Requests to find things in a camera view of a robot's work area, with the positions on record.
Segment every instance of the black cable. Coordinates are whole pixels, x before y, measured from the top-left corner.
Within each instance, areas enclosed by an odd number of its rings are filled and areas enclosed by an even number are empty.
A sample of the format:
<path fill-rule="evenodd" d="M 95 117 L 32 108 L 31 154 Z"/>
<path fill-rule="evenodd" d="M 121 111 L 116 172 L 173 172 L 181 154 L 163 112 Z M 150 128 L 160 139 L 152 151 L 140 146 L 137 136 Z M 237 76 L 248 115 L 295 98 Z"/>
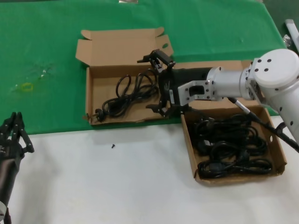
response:
<path fill-rule="evenodd" d="M 152 73 L 155 77 L 155 80 L 152 80 L 148 73 Z M 150 84 L 143 84 L 143 78 L 147 78 Z M 119 94 L 119 86 L 124 79 L 128 78 L 128 84 L 122 94 Z M 131 76 L 126 75 L 122 77 L 117 85 L 116 85 L 116 98 L 109 99 L 105 101 L 102 105 L 102 109 L 96 109 L 97 119 L 102 122 L 106 116 L 110 116 L 112 118 L 117 118 L 126 113 L 128 108 L 133 102 L 138 100 L 149 99 L 154 95 L 159 93 L 159 88 L 157 86 L 157 74 L 153 69 L 147 69 L 145 72 L 140 73 L 135 79 L 135 86 L 131 94 L 128 94 L 128 89 L 131 85 Z"/>
<path fill-rule="evenodd" d="M 249 161 L 204 161 L 198 164 L 201 178 L 220 178 L 230 174 L 265 175 L 272 171 L 272 164 L 267 159 L 252 159 Z"/>
<path fill-rule="evenodd" d="M 213 152 L 217 153 L 215 158 L 223 159 L 242 150 L 250 156 L 258 156 L 267 150 L 266 141 L 258 136 L 258 131 L 251 126 L 251 118 L 244 114 L 228 119 L 205 117 L 193 127 L 189 128 L 190 137 L 201 156 L 211 156 Z"/>
<path fill-rule="evenodd" d="M 268 129 L 271 133 L 278 136 L 281 140 L 283 140 L 286 144 L 291 146 L 293 149 L 295 149 L 299 153 L 299 145 L 297 142 L 295 142 L 293 139 L 290 139 L 286 134 L 284 134 L 282 131 L 275 129 L 270 124 L 264 123 L 258 116 L 256 116 L 252 111 L 250 111 L 247 107 L 245 107 L 243 104 L 241 104 L 236 98 L 228 97 L 228 99 L 230 102 L 232 102 L 233 104 L 236 104 L 243 111 L 245 111 L 254 122 L 256 122 L 256 123 L 262 125 L 264 128 Z"/>

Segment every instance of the table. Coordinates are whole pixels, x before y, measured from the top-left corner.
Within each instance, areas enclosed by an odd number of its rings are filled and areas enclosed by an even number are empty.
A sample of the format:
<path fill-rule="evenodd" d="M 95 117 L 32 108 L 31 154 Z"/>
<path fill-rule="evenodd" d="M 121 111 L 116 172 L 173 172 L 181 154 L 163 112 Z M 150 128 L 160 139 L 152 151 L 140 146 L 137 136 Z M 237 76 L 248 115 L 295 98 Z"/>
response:
<path fill-rule="evenodd" d="M 255 0 L 1 3 L 0 121 L 21 111 L 30 134 L 91 129 L 82 119 L 86 67 L 75 58 L 80 31 L 160 26 L 177 62 L 252 60 L 285 47 Z"/>
<path fill-rule="evenodd" d="M 288 165 L 282 176 L 206 186 L 192 177 L 180 124 L 30 137 L 36 152 L 26 155 L 15 182 L 13 224 L 299 220 L 299 155 L 283 142 Z"/>

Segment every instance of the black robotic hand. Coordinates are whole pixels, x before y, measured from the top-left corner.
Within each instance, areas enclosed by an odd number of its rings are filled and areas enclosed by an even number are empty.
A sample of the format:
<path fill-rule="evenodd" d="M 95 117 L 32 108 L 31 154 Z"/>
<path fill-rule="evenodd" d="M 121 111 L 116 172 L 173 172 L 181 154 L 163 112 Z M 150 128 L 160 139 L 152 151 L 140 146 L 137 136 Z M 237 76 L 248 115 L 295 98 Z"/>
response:
<path fill-rule="evenodd" d="M 24 148 L 19 144 L 20 137 L 26 144 Z M 4 220 L 4 224 L 11 224 L 7 206 L 21 160 L 27 152 L 33 153 L 34 149 L 25 131 L 22 114 L 14 112 L 0 126 L 0 221 Z"/>

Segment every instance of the white table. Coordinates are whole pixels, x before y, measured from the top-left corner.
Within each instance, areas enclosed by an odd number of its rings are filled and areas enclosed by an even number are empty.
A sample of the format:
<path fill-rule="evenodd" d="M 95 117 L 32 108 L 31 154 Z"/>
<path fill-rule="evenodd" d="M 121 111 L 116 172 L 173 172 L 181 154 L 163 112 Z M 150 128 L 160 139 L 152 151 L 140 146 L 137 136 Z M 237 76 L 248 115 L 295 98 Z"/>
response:
<path fill-rule="evenodd" d="M 192 177 L 181 125 L 30 137 L 13 224 L 299 223 L 299 154 L 285 143 L 282 176 L 209 187 Z"/>

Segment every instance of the white robotic arm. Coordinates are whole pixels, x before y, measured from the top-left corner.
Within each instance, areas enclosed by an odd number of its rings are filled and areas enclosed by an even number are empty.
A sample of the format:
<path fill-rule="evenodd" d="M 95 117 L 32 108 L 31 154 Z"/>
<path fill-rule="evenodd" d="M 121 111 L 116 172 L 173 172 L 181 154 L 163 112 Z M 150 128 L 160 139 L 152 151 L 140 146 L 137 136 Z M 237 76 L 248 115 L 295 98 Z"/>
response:
<path fill-rule="evenodd" d="M 299 57 L 287 49 L 270 51 L 256 58 L 243 71 L 213 68 L 211 100 L 222 97 L 256 99 L 279 113 L 296 142 L 299 142 Z"/>
<path fill-rule="evenodd" d="M 158 59 L 167 69 L 163 69 Z M 244 70 L 225 70 L 223 67 L 173 69 L 175 62 L 160 50 L 152 51 L 138 62 L 151 62 L 159 75 L 160 103 L 147 106 L 153 112 L 166 117 L 176 109 L 184 113 L 194 100 L 219 101 L 227 97 L 262 124 L 235 98 L 257 100 L 261 105 L 272 107 L 284 121 L 280 130 L 263 125 L 299 152 L 299 57 L 295 52 L 287 49 L 270 51 Z M 167 101 L 171 105 L 169 109 L 166 108 Z M 285 126 L 297 143 L 282 133 Z"/>

